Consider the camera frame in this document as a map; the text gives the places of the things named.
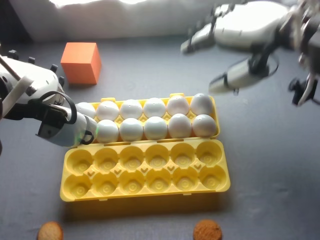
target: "orange box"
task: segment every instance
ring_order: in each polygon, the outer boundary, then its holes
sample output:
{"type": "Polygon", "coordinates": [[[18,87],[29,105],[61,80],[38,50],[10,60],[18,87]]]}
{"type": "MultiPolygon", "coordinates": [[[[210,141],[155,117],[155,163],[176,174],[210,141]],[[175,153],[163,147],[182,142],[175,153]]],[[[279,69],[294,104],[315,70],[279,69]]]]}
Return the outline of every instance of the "orange box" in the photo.
{"type": "Polygon", "coordinates": [[[95,42],[68,42],[61,66],[69,84],[97,84],[101,59],[95,42]]]}

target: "orange round object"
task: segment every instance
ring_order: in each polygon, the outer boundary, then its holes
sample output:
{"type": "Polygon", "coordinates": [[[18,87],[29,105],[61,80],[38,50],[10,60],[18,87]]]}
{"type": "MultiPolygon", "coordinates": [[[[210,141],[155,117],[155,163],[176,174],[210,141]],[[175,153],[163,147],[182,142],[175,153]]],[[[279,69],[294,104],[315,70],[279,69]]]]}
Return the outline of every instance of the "orange round object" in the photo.
{"type": "Polygon", "coordinates": [[[193,230],[193,239],[222,240],[222,231],[215,221],[204,219],[195,225],[193,230]]]}
{"type": "Polygon", "coordinates": [[[43,224],[36,237],[36,240],[63,240],[64,232],[59,225],[59,223],[55,221],[49,221],[43,224]]]}

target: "yellow plastic tray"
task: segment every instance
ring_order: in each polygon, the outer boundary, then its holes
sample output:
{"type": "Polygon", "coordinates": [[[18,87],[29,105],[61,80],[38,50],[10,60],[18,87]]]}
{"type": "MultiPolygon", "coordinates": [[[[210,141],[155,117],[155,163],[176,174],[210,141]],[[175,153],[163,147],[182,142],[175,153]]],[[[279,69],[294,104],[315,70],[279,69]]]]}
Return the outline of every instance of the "yellow plastic tray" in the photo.
{"type": "Polygon", "coordinates": [[[224,192],[230,187],[222,143],[185,139],[91,144],[65,155],[60,197],[66,202],[224,192]]]}
{"type": "MultiPolygon", "coordinates": [[[[180,95],[180,96],[185,96],[183,93],[172,93],[170,94],[170,97],[166,97],[166,98],[161,98],[161,100],[164,102],[165,105],[167,105],[168,103],[168,100],[172,97],[172,96],[175,96],[175,95],[180,95]]],[[[185,99],[188,101],[189,105],[191,103],[191,100],[192,100],[192,96],[186,96],[185,99]]],[[[211,138],[217,138],[217,136],[219,135],[220,133],[220,125],[219,125],[219,120],[218,120],[218,114],[217,114],[217,109],[216,109],[216,103],[215,103],[215,100],[212,96],[210,96],[211,100],[212,100],[212,103],[213,103],[213,113],[210,115],[215,123],[216,123],[216,133],[214,136],[212,136],[211,138]]],[[[104,102],[104,101],[112,101],[112,102],[115,102],[115,104],[119,107],[121,107],[121,105],[124,103],[124,101],[116,101],[116,99],[114,97],[106,97],[106,98],[101,98],[101,102],[104,102]]],[[[144,107],[147,99],[140,99],[138,100],[139,103],[142,105],[142,107],[144,107]]],[[[91,103],[93,105],[93,107],[95,108],[95,110],[97,110],[97,107],[99,106],[100,102],[93,102],[91,103]]],[[[194,114],[191,110],[187,113],[186,115],[189,119],[190,119],[190,122],[192,123],[194,118],[197,116],[196,114],[194,114]]],[[[171,115],[166,112],[163,117],[162,117],[165,122],[168,124],[170,118],[171,118],[171,115]]],[[[141,121],[142,125],[144,126],[145,125],[145,121],[147,120],[148,118],[146,117],[146,115],[142,114],[141,117],[139,117],[139,121],[141,121]]],[[[98,123],[100,122],[99,119],[97,117],[94,118],[94,120],[98,123]]],[[[119,115],[115,120],[114,122],[117,124],[118,127],[120,127],[121,123],[124,121],[124,119],[119,115]]],[[[192,131],[191,133],[191,136],[190,137],[196,137],[195,133],[192,131]]],[[[169,133],[167,134],[166,136],[166,139],[171,139],[169,133]]],[[[143,137],[142,137],[142,140],[147,140],[146,136],[143,134],[143,137]]],[[[121,139],[120,135],[119,135],[119,138],[118,138],[118,142],[123,142],[123,140],[121,139]]]]}

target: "gray tabletop surface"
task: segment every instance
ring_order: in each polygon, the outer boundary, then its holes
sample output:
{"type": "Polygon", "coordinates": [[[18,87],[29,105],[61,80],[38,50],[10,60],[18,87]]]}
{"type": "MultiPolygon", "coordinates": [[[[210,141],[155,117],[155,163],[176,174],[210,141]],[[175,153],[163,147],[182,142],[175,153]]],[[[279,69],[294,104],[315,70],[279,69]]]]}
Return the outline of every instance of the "gray tabletop surface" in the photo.
{"type": "MultiPolygon", "coordinates": [[[[180,54],[184,37],[98,41],[102,61],[94,86],[65,86],[76,102],[166,98],[207,93],[209,81],[248,56],[215,47],[180,54]]],[[[1,46],[50,68],[65,42],[1,46]]],[[[296,53],[278,50],[275,75],[253,87],[214,96],[231,187],[224,193],[63,202],[60,183],[67,148],[35,136],[34,119],[0,124],[0,239],[34,240],[48,221],[66,240],[191,240],[201,219],[217,221],[224,240],[320,238],[320,107],[291,104],[288,84],[307,73],[296,53]]],[[[64,76],[60,67],[58,76],[64,76]]]]}

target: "yellow egg carton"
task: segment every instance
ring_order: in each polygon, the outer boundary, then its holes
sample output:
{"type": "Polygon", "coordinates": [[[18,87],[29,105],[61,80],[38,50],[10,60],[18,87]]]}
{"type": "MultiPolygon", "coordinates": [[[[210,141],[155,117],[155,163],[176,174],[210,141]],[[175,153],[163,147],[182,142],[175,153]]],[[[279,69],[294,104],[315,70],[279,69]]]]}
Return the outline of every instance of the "yellow egg carton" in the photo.
{"type": "MultiPolygon", "coordinates": [[[[161,98],[161,100],[164,102],[164,104],[167,106],[167,103],[169,101],[169,99],[172,97],[172,96],[176,96],[176,95],[180,95],[180,96],[185,96],[183,93],[172,93],[170,94],[170,97],[166,97],[166,98],[161,98]]],[[[192,96],[185,96],[185,99],[187,100],[187,102],[189,103],[189,106],[190,106],[190,103],[191,103],[191,100],[192,100],[192,96]]],[[[216,109],[216,103],[215,103],[215,100],[212,96],[210,96],[211,100],[212,100],[212,103],[213,103],[213,111],[212,111],[212,114],[210,114],[210,116],[214,119],[215,121],[215,124],[216,124],[216,133],[214,136],[212,136],[211,138],[217,138],[217,136],[219,135],[220,133],[220,126],[219,126],[219,121],[218,121],[218,114],[217,114],[217,109],[216,109]]],[[[146,101],[148,99],[140,99],[138,100],[139,103],[141,104],[142,107],[144,107],[146,101]]],[[[114,102],[118,108],[120,109],[121,108],[121,105],[125,102],[125,101],[116,101],[116,99],[114,97],[106,97],[106,98],[101,98],[101,103],[104,102],[104,101],[112,101],[114,102]]],[[[93,102],[91,103],[92,106],[94,107],[95,110],[97,110],[97,107],[99,106],[100,102],[93,102]]],[[[195,113],[193,113],[191,110],[189,110],[189,112],[186,114],[186,116],[190,119],[190,122],[192,123],[194,118],[197,116],[195,113]]],[[[163,115],[163,119],[165,120],[165,122],[168,124],[170,118],[172,116],[168,113],[168,112],[165,112],[165,114],[163,115]]],[[[145,122],[147,120],[147,116],[142,113],[141,117],[138,118],[139,121],[141,121],[142,123],[142,126],[145,125],[145,122]]],[[[100,122],[100,120],[95,117],[94,120],[98,123],[100,122]]],[[[118,128],[120,127],[121,123],[124,121],[124,118],[119,115],[115,120],[114,122],[117,124],[118,128]]],[[[192,133],[191,133],[191,136],[190,137],[196,137],[194,131],[192,130],[192,133]]],[[[166,139],[171,139],[169,133],[166,135],[166,139]]],[[[142,137],[142,140],[147,140],[145,134],[143,134],[143,137],[142,137]]],[[[119,135],[119,138],[118,138],[118,142],[123,142],[123,140],[121,139],[120,135],[119,135]]]]}
{"type": "Polygon", "coordinates": [[[224,192],[230,187],[222,143],[215,139],[97,143],[69,150],[60,197],[66,202],[224,192]]]}

